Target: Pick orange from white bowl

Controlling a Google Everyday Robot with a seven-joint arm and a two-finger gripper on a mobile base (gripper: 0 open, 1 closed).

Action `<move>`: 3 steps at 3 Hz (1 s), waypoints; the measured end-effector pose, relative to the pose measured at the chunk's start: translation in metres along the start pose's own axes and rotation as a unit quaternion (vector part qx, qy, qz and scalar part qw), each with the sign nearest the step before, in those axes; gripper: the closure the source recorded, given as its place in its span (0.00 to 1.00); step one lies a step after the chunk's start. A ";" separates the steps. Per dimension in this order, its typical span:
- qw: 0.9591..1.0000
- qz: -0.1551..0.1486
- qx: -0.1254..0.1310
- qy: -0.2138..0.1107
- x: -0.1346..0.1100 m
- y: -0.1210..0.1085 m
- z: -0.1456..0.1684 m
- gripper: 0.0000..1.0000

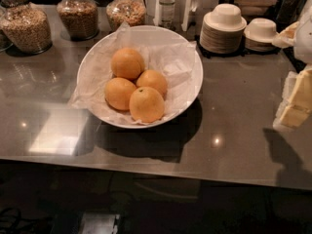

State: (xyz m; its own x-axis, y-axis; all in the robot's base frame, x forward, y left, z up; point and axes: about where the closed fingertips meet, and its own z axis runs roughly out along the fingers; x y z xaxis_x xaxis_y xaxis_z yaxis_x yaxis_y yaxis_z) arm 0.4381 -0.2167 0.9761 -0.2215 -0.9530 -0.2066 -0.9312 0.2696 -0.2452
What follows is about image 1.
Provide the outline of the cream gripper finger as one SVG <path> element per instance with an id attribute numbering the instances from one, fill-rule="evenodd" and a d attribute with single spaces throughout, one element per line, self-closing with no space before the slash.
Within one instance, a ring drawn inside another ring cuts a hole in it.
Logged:
<path id="1" fill-rule="evenodd" d="M 291 71 L 282 91 L 282 101 L 277 109 L 273 128 L 289 131 L 300 127 L 312 114 L 312 68 L 299 73 Z"/>

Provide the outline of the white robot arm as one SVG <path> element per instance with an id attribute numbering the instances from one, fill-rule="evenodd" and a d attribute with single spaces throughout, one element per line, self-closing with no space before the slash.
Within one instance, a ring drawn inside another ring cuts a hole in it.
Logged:
<path id="1" fill-rule="evenodd" d="M 273 121 L 275 130 L 289 131 L 301 126 L 312 114 L 312 7 L 305 10 L 299 22 L 278 34 L 273 44 L 293 47 L 294 57 L 306 64 L 298 74 L 289 72 Z"/>

